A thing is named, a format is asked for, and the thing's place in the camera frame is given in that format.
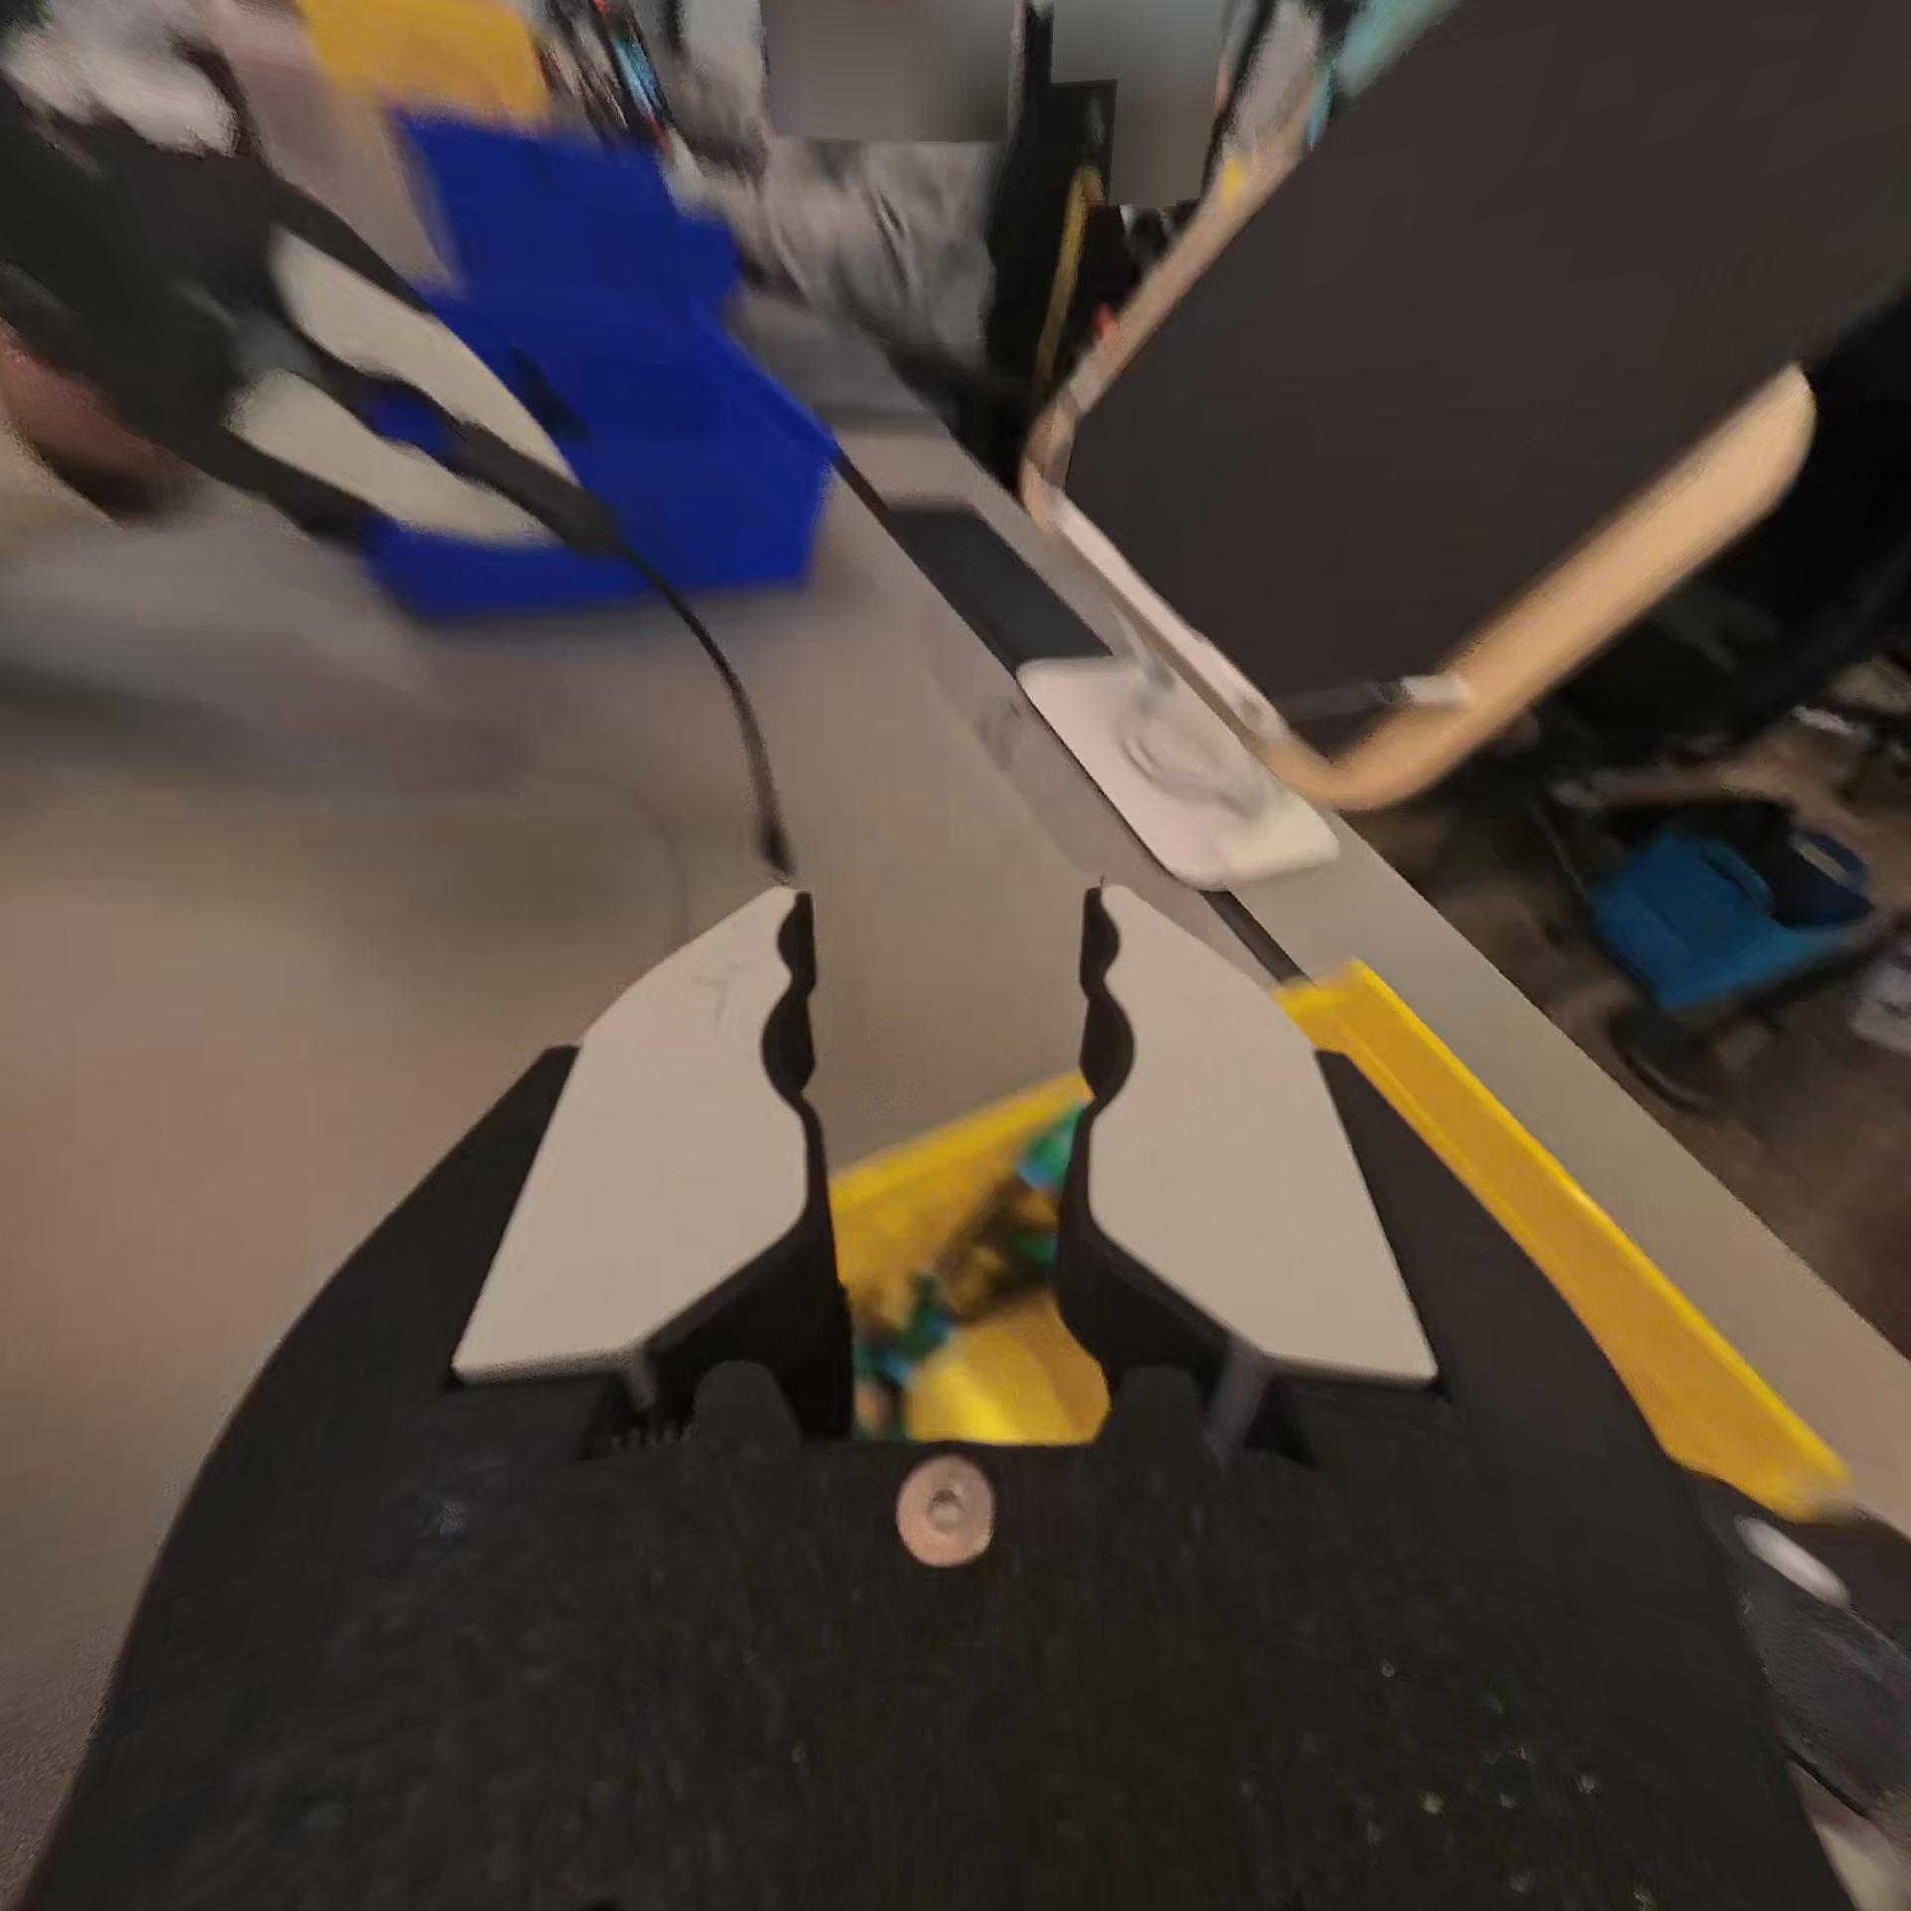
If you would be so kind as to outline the grey desk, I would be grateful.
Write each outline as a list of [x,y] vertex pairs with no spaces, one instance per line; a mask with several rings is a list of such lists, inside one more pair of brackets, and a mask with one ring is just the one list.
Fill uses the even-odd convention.
[[[1349,831],[1210,897],[1140,851],[895,541],[981,515],[1116,620],[853,348],[812,577],[706,594],[816,897],[855,1162],[1066,1070],[1084,889],[1246,973],[1373,967],[1906,1528],[1906,1357]],[[650,604],[419,632],[204,491],[3,567],[3,1906],[179,1502],[280,1335],[549,1046],[768,875],[728,698]]]

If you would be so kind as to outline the yellow plastic bin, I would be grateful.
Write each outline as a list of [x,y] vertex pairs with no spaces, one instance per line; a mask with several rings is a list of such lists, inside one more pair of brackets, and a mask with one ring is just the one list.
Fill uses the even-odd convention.
[[[1273,995],[1317,1050],[1355,1064],[1552,1283],[1674,1462],[1773,1516],[1825,1518],[1851,1504],[1847,1462],[1375,971],[1349,963]],[[1054,1076],[837,1172],[828,1200],[849,1303],[897,1307],[1084,1098],[1078,1076]],[[903,1387],[901,1435],[1082,1444],[1106,1411],[1106,1385],[1056,1303],[1027,1297],[925,1357]]]

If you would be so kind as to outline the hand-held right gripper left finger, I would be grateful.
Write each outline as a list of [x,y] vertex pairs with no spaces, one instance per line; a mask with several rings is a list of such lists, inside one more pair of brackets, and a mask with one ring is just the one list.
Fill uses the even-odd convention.
[[459,1383],[613,1377],[684,1421],[752,1363],[798,1427],[847,1437],[851,1331],[806,1086],[806,891],[770,885],[585,1030],[449,1367]]

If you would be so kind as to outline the dark grey divider panel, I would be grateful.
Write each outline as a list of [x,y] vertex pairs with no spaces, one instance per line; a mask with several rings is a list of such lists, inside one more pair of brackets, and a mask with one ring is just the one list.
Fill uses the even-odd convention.
[[1779,507],[1902,298],[1904,1],[1471,1],[1204,204],[1031,519],[1299,800],[1443,780]]

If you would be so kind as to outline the blue plastic bin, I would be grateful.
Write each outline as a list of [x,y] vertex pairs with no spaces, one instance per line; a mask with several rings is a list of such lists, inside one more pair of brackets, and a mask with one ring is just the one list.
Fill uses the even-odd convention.
[[406,113],[449,288],[431,312],[686,596],[806,581],[834,433],[728,330],[728,226],[650,151]]

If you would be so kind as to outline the white panel base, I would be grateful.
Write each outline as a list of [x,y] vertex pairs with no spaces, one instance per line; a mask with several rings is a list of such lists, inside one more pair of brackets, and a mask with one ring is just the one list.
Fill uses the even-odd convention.
[[1064,746],[1160,869],[1202,893],[1325,867],[1331,823],[1190,688],[1132,658],[1033,658],[1015,672]]

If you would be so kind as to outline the blue bag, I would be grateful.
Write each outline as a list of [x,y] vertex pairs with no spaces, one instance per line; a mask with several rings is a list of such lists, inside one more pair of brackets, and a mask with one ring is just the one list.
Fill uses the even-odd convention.
[[1668,825],[1588,893],[1588,941],[1666,1015],[1801,979],[1875,927],[1869,863],[1783,819],[1751,841]]

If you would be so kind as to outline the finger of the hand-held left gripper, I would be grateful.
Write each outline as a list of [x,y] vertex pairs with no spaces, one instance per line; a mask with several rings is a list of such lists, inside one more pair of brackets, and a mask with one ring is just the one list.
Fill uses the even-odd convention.
[[[465,417],[525,451],[553,449],[571,467],[531,409],[429,306],[378,286],[336,254],[284,230],[272,234],[268,266],[292,334],[312,362],[413,393],[441,417],[441,431],[449,417]],[[308,379],[358,415],[322,370],[272,372]]]
[[431,455],[413,441],[380,435],[310,379],[270,372],[238,395],[226,427],[276,469],[320,483],[406,533],[499,549],[619,553],[613,513],[561,453],[525,449],[465,417],[447,417],[441,455]]

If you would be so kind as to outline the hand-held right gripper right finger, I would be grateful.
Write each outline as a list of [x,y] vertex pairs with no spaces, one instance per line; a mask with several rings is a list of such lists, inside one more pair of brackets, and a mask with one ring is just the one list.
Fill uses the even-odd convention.
[[1062,1323],[1108,1395],[1210,1450],[1323,1456],[1439,1427],[1429,1343],[1323,1062],[1277,989],[1138,891],[1086,891]]

